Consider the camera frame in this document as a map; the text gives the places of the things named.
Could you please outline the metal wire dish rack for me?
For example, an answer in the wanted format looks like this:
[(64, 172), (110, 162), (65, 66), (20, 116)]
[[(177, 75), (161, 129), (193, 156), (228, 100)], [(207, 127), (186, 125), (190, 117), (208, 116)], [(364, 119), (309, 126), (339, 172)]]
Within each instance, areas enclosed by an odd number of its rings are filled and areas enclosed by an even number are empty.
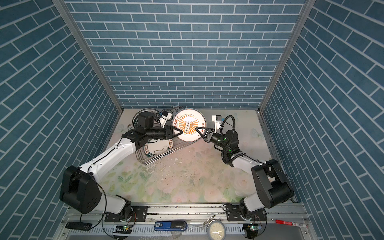
[(184, 109), (177, 106), (171, 109), (158, 111), (146, 108), (137, 112), (132, 120), (132, 127), (138, 125), (138, 116), (141, 113), (149, 112), (154, 114), (154, 127), (173, 126), (183, 131), (183, 134), (170, 140), (150, 139), (140, 150), (136, 152), (137, 160), (143, 165), (149, 165), (171, 153), (194, 143), (200, 138), (195, 127), (204, 126), (205, 118), (197, 110)]

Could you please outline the green rim white plate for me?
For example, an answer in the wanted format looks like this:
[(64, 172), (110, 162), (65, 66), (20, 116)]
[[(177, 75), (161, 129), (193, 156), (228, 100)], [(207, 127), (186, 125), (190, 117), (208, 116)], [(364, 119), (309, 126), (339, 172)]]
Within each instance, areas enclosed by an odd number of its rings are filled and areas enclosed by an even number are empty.
[(173, 148), (174, 142), (170, 140), (153, 140), (152, 142), (146, 143), (143, 146), (143, 150), (147, 157), (153, 157), (165, 153), (167, 150)]

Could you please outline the orange sunburst pattern plate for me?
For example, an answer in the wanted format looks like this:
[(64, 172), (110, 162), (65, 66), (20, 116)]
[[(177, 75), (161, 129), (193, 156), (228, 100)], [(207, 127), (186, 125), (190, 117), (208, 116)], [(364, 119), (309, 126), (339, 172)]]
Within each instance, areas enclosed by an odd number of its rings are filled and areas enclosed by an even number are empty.
[(202, 113), (195, 109), (183, 109), (179, 111), (172, 121), (172, 126), (182, 130), (178, 138), (187, 143), (195, 142), (201, 138), (204, 130), (196, 130), (196, 127), (205, 128), (207, 122)]

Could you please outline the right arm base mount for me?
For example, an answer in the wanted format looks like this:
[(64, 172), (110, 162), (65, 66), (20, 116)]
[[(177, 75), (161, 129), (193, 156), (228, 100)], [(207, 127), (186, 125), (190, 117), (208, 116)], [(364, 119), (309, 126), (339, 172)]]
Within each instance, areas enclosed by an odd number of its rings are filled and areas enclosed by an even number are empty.
[(238, 204), (226, 203), (222, 205), (227, 220), (229, 222), (239, 222), (239, 221), (266, 221), (267, 212), (265, 209), (259, 209), (253, 212), (250, 212), (246, 209), (245, 206)]

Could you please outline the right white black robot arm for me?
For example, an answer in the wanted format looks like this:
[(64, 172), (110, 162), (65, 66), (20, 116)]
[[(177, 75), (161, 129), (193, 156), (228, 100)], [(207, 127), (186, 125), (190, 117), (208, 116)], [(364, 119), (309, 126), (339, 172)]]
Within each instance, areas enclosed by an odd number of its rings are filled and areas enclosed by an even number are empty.
[(196, 130), (205, 142), (215, 145), (226, 165), (253, 177), (256, 192), (240, 200), (242, 218), (251, 219), (258, 211), (271, 209), (294, 196), (294, 188), (280, 163), (277, 160), (262, 162), (249, 157), (240, 150), (235, 130), (228, 130), (225, 134), (212, 128), (196, 127)]

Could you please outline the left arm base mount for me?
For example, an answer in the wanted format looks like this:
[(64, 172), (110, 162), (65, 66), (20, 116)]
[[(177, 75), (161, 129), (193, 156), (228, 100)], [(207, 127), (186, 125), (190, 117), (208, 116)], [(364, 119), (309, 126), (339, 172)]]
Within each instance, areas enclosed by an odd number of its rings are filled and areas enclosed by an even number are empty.
[(148, 206), (130, 206), (119, 214), (106, 213), (106, 223), (144, 222), (148, 213)]

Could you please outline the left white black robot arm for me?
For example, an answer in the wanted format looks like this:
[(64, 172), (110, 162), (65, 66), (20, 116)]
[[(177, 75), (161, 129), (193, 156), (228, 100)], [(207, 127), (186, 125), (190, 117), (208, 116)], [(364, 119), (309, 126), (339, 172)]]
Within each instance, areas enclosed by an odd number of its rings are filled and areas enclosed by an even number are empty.
[(183, 131), (173, 126), (163, 128), (135, 127), (99, 156), (79, 167), (70, 166), (63, 174), (60, 200), (82, 214), (102, 211), (129, 221), (133, 215), (131, 201), (109, 196), (100, 185), (101, 179), (121, 160), (134, 154), (150, 140), (169, 140)]

